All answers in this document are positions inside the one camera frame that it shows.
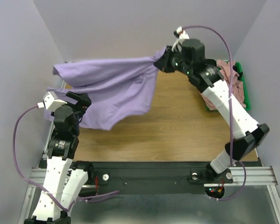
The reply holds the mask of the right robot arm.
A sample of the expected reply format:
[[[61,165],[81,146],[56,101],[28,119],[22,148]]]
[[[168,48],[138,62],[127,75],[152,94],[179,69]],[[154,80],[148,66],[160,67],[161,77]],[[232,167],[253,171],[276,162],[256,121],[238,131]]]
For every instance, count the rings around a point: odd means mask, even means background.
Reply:
[[[185,39],[180,50],[166,46],[165,52],[154,65],[165,73],[179,71],[216,107],[228,123],[230,142],[224,150],[206,166],[208,181],[216,182],[233,162],[241,160],[264,140],[269,132],[267,124],[253,119],[233,94],[224,80],[214,59],[205,58],[205,46],[198,39]]]

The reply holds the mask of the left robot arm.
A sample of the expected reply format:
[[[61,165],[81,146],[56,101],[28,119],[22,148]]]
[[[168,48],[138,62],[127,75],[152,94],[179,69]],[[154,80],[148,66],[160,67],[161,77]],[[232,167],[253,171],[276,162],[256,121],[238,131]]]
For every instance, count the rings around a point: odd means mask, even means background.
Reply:
[[[41,195],[26,224],[69,224],[70,212],[84,184],[94,180],[91,162],[73,162],[79,144],[79,123],[91,100],[86,93],[68,91],[76,103],[63,101],[49,91],[37,108],[45,108],[54,117],[54,129],[47,144],[47,168]]]

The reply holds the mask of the purple t-shirt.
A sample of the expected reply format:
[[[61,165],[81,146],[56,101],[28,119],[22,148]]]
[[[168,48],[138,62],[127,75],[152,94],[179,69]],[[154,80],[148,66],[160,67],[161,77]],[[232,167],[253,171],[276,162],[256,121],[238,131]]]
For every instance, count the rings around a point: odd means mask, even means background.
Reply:
[[[164,53],[56,64],[53,74],[71,86],[70,91],[88,94],[91,106],[80,127],[110,131],[126,117],[149,112],[159,72],[154,62]]]

